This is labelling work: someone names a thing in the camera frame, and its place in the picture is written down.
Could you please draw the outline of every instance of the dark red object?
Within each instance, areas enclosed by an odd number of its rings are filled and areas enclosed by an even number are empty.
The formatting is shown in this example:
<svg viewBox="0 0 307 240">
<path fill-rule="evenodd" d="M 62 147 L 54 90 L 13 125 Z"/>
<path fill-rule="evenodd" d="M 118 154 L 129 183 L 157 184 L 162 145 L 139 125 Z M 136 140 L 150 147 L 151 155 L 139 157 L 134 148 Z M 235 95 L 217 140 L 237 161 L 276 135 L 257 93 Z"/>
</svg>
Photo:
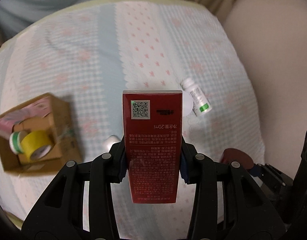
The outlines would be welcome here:
<svg viewBox="0 0 307 240">
<path fill-rule="evenodd" d="M 233 161 L 239 162 L 246 170 L 250 170 L 255 164 L 252 158 L 241 150 L 228 148 L 224 150 L 221 163 L 229 164 Z"/>
<path fill-rule="evenodd" d="M 148 105 L 150 111 L 146 116 L 137 116 L 138 111 L 132 110 L 136 107 L 143 111 Z M 124 91 L 123 120 L 133 203 L 175 203 L 181 152 L 182 92 Z"/>
</svg>

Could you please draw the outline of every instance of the beige wall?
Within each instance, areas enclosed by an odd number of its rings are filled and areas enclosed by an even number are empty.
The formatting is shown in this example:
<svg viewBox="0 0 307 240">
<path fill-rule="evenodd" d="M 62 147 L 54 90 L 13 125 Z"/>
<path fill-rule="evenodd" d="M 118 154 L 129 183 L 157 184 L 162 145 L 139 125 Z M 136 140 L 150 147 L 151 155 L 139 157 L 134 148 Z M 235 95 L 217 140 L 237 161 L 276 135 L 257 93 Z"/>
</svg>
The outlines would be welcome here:
<svg viewBox="0 0 307 240">
<path fill-rule="evenodd" d="M 255 89 L 266 161 L 294 177 L 307 130 L 307 0 L 238 0 L 224 28 Z"/>
</svg>

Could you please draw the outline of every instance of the bolt head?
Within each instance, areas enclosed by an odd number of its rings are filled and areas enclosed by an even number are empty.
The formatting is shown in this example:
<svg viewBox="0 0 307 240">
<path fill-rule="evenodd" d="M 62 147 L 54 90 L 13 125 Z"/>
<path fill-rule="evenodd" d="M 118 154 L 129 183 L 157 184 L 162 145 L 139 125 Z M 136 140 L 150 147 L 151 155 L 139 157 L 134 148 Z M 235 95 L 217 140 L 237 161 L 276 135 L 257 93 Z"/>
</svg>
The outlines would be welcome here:
<svg viewBox="0 0 307 240">
<path fill-rule="evenodd" d="M 109 159 L 111 157 L 111 154 L 110 153 L 104 153 L 103 155 L 101 155 L 101 157 L 106 160 L 106 159 Z"/>
<path fill-rule="evenodd" d="M 75 161 L 68 161 L 67 163 L 66 163 L 66 166 L 67 167 L 69 167 L 69 168 L 71 168 L 71 167 L 73 167 L 74 165 L 75 165 Z"/>
<path fill-rule="evenodd" d="M 198 154 L 196 154 L 195 157 L 196 157 L 197 160 L 200 160 L 200 161 L 201 161 L 201 160 L 203 160 L 203 159 L 205 158 L 205 155 L 203 155 L 203 154 L 201 154 L 201 153 L 198 153 Z"/>
<path fill-rule="evenodd" d="M 233 166 L 234 168 L 239 168 L 240 167 L 240 163 L 239 162 L 232 162 L 231 166 Z"/>
</svg>

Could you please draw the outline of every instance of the mattress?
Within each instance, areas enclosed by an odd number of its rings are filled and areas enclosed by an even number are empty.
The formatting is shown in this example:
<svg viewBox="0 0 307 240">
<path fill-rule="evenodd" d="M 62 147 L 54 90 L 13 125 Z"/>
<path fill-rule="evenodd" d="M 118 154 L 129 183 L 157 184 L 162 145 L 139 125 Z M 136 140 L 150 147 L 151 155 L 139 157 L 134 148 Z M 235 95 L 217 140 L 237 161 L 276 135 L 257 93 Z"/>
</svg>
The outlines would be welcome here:
<svg viewBox="0 0 307 240">
<path fill-rule="evenodd" d="M 45 92 L 70 102 L 84 161 L 123 136 L 121 98 L 128 90 L 175 90 L 192 77 L 212 110 L 183 118 L 182 135 L 219 161 L 224 149 L 264 162 L 258 106 L 234 47 L 204 7 L 182 0 L 94 0 L 61 10 L 0 49 L 0 113 Z M 13 176 L 0 162 L 0 203 L 21 219 L 54 175 Z M 112 184 L 121 238 L 186 238 L 195 185 L 179 180 L 175 204 L 133 204 L 128 177 Z M 88 230 L 88 186 L 84 228 Z M 219 219 L 223 215 L 219 194 Z"/>
</svg>

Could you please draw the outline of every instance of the green tape roll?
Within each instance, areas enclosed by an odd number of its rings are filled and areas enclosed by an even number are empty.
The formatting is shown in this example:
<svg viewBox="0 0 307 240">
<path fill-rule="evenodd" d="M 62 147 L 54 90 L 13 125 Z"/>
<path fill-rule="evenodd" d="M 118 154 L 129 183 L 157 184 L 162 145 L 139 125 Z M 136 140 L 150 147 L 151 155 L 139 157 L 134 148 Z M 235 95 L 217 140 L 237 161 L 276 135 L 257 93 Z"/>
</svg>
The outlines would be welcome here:
<svg viewBox="0 0 307 240">
<path fill-rule="evenodd" d="M 9 138 L 9 146 L 14 154 L 23 153 L 23 149 L 21 147 L 21 141 L 24 137 L 26 137 L 28 133 L 26 131 L 13 132 Z"/>
</svg>

